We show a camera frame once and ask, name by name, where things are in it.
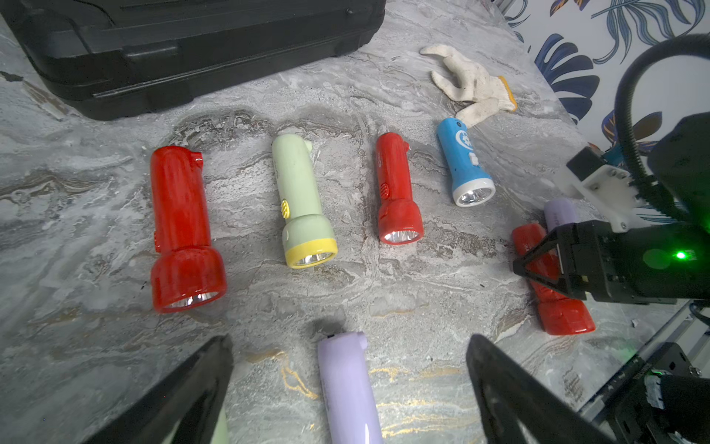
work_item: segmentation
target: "marble surface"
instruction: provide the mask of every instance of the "marble surface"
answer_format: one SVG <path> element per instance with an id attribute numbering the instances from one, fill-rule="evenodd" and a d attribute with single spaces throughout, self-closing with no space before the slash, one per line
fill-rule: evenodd
<path id="1" fill-rule="evenodd" d="M 159 114 L 92 121 L 48 94 L 0 25 L 0 432 L 7 443 L 78 442 L 213 335 L 236 366 L 226 398 L 233 443 L 330 441 L 316 344 L 364 331 L 387 443 L 480 443 L 464 366 L 485 334 L 571 407 L 581 406 L 675 311 L 589 303 L 597 331 L 550 337 L 529 285 L 510 271 L 510 232 L 559 196 L 555 168 L 584 138 L 488 2 L 390 0 L 360 50 L 209 94 Z M 518 99 L 469 130 L 498 192 L 454 205 L 436 125 L 461 104 L 430 81 L 447 43 L 504 75 Z M 409 152 L 425 238 L 390 247 L 376 234 L 373 149 L 396 131 Z M 311 140 L 338 257 L 285 266 L 271 141 Z M 204 154 L 214 246 L 229 292 L 181 314 L 151 306 L 151 152 Z M 585 218 L 594 211 L 578 202 Z"/>

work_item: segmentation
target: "flashlight switch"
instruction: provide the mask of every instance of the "flashlight switch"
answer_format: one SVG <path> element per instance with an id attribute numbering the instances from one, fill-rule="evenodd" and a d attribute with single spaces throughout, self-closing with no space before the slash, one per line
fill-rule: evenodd
<path id="1" fill-rule="evenodd" d="M 387 183 L 380 185 L 380 198 L 382 200 L 387 200 L 390 197 L 390 187 Z"/>
<path id="2" fill-rule="evenodd" d="M 197 164 L 197 167 L 202 169 L 204 165 L 204 161 L 202 160 L 202 153 L 195 153 L 194 151 L 190 153 L 190 157 L 192 157 L 192 161 Z"/>
<path id="3" fill-rule="evenodd" d="M 288 207 L 288 202 L 286 202 L 286 199 L 281 201 L 281 215 L 284 219 L 288 219 L 289 217 L 291 217 L 291 209 Z"/>

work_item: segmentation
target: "printed logo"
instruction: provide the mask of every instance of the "printed logo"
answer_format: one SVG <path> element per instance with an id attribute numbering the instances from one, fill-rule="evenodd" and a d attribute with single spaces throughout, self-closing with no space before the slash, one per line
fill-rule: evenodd
<path id="1" fill-rule="evenodd" d="M 459 145 L 463 146 L 465 149 L 471 151 L 474 150 L 474 147 L 471 146 L 471 141 L 469 140 L 469 134 L 463 129 L 456 133 L 456 141 L 459 142 Z"/>

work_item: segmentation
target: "red flashlight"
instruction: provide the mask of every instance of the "red flashlight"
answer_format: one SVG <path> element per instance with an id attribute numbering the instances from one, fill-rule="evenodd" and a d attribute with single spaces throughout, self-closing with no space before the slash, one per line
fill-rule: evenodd
<path id="1" fill-rule="evenodd" d="M 545 229 L 540 224 L 527 224 L 513 230 L 513 243 L 521 256 L 539 244 L 544 237 Z M 533 273 L 551 279 L 559 277 L 559 260 L 551 253 L 543 254 L 528 267 Z M 548 335 L 578 335 L 596 330 L 584 302 L 570 299 L 537 282 L 531 284 L 539 302 L 537 313 Z"/>
<path id="2" fill-rule="evenodd" d="M 380 240 L 390 245 L 416 242 L 424 237 L 419 207 L 412 200 L 412 178 L 407 161 L 409 144 L 399 134 L 377 139 L 377 179 L 382 206 L 378 215 Z"/>
<path id="3" fill-rule="evenodd" d="M 153 307 L 187 310 L 226 293 L 226 274 L 209 236 L 202 185 L 202 154 L 164 146 L 151 157 L 155 250 L 151 271 Z"/>

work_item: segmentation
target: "green flashlight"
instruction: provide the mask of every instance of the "green flashlight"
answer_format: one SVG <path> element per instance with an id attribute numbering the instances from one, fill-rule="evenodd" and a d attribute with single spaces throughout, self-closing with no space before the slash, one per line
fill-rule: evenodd
<path id="1" fill-rule="evenodd" d="M 322 264 L 338 254 L 333 228 L 320 206 L 312 149 L 309 141 L 295 134 L 283 134 L 271 144 L 281 215 L 286 220 L 283 251 L 292 269 Z"/>

